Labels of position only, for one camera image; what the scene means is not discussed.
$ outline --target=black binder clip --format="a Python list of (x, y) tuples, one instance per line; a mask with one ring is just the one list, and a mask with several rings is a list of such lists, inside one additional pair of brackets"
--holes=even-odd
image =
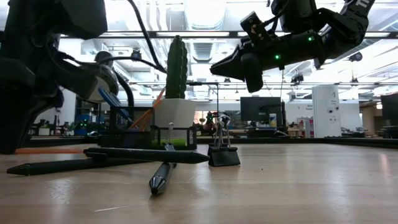
[(216, 133), (218, 135), (218, 142), (217, 142), (217, 137), (215, 137), (215, 145), (214, 146), (209, 146), (208, 150), (208, 155), (210, 157), (209, 159), (209, 165), (213, 167), (221, 167), (221, 166), (236, 166), (240, 165), (241, 161), (239, 160), (238, 156), (238, 148), (237, 147), (231, 147), (231, 141), (229, 140), (229, 130), (228, 130), (228, 125), (229, 122), (231, 121), (231, 118), (223, 115), (221, 117), (226, 117), (228, 118), (228, 122), (226, 125), (226, 137), (228, 140), (227, 146), (225, 146), (224, 141), (223, 141), (223, 126), (224, 122), (218, 121), (216, 122)]

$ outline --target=ceiling duct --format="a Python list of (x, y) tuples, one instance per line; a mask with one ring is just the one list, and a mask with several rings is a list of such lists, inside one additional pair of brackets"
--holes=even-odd
[[(226, 11), (225, 0), (185, 0), (185, 23), (188, 30), (222, 30)], [(190, 44), (195, 61), (208, 63), (216, 51), (215, 43)]]

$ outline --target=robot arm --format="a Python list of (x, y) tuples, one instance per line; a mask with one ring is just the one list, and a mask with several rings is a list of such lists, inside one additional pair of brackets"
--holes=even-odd
[[(272, 13), (280, 16), (282, 30), (290, 34), (278, 37), (275, 30), (265, 30), (269, 22), (261, 22), (252, 12), (241, 21), (248, 36), (241, 39), (232, 55), (215, 63), (210, 71), (246, 82), (248, 91), (253, 93), (263, 86), (264, 70), (283, 70), (285, 65), (309, 59), (314, 59), (319, 68), (326, 59), (338, 57), (363, 41), (374, 1), (352, 0), (338, 14), (317, 9), (315, 0), (275, 0)], [(325, 25), (329, 27), (319, 34)]]
[(118, 92), (109, 67), (74, 65), (58, 51), (60, 34), (92, 39), (108, 30), (104, 0), (10, 0), (8, 5), (0, 32), (1, 154), (23, 146), (41, 112), (63, 105), (60, 86), (97, 102), (99, 86)]

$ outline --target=desk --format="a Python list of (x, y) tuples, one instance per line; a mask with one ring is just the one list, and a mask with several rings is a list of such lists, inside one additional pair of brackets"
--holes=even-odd
[(6, 168), (83, 155), (0, 156), (0, 223), (398, 223), (397, 151), (235, 146), (241, 166), (179, 164), (159, 198), (148, 187), (159, 162), (18, 177)]

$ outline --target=ceiling light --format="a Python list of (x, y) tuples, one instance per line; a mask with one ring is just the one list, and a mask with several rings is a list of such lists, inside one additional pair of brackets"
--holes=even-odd
[(158, 37), (175, 37), (179, 35), (181, 37), (227, 37), (229, 32), (218, 32), (218, 31), (190, 31), (190, 32), (156, 32)]
[(98, 38), (101, 37), (143, 37), (144, 34), (142, 32), (105, 32), (101, 34)]
[(365, 38), (367, 37), (388, 37), (390, 35), (389, 32), (367, 32), (365, 34)]
[[(283, 36), (283, 35), (287, 35), (287, 34), (290, 34), (290, 33), (275, 32), (275, 34), (278, 35), (278, 36)], [(248, 35), (248, 33), (246, 33), (246, 32), (238, 32), (238, 37), (244, 37), (246, 35)]]

